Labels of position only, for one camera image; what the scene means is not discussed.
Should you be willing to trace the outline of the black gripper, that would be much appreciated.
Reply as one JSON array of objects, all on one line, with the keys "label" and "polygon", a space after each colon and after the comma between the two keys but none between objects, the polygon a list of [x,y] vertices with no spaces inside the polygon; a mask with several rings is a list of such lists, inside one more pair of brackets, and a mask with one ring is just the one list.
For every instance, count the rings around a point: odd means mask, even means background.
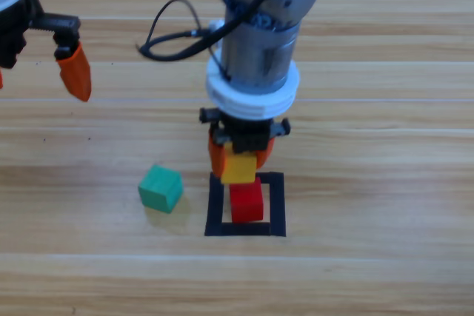
[{"label": "black gripper", "polygon": [[[81,22],[77,16],[46,13],[39,0],[18,0],[1,11],[1,67],[11,69],[27,42],[24,33],[42,30],[53,33],[54,56],[67,91],[87,102],[92,92],[91,70],[80,42]],[[0,90],[3,76],[0,71]]]},{"label": "black gripper", "polygon": [[276,137],[290,134],[290,121],[246,120],[226,114],[218,108],[201,108],[199,120],[210,124],[208,152],[214,176],[221,178],[226,164],[225,144],[231,143],[234,153],[256,151],[256,168],[261,169],[270,157]]}]

